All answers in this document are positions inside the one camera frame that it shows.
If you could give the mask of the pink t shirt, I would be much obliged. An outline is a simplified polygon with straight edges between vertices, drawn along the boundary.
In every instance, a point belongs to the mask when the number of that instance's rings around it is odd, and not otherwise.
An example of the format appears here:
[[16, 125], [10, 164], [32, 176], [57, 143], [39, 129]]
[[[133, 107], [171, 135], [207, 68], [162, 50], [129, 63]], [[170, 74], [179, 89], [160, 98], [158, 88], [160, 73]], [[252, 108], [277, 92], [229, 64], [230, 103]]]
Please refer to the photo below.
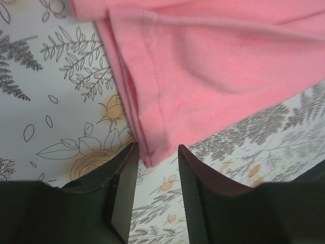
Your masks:
[[153, 167], [324, 79], [324, 1], [72, 1]]

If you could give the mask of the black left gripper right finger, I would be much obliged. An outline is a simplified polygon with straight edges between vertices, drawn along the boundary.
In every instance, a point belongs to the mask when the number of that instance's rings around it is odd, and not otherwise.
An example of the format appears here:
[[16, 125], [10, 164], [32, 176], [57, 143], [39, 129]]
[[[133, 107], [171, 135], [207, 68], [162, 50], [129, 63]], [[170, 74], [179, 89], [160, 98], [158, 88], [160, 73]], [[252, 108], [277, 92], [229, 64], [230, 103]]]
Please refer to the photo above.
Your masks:
[[190, 243], [324, 243], [324, 162], [290, 182], [255, 188], [178, 148]]

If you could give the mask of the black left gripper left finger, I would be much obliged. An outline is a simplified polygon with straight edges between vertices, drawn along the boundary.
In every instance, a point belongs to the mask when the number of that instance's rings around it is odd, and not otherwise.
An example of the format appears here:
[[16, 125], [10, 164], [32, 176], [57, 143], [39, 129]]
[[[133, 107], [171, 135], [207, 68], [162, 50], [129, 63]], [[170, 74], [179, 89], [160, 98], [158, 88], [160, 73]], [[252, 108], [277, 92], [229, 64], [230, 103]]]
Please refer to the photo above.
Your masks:
[[1, 243], [127, 243], [139, 145], [63, 187], [1, 182]]

